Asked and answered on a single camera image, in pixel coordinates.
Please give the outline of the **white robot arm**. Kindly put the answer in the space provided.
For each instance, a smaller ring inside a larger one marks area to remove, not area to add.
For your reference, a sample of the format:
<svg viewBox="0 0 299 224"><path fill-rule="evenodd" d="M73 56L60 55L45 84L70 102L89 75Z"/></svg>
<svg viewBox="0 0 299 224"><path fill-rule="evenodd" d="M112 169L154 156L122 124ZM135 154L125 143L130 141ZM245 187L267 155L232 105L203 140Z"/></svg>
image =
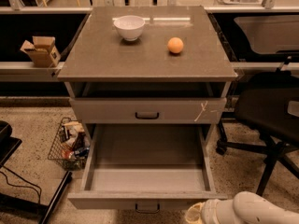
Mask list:
<svg viewBox="0 0 299 224"><path fill-rule="evenodd" d="M242 191L230 200L210 199L194 204L185 220L188 224L299 224L299 214Z"/></svg>

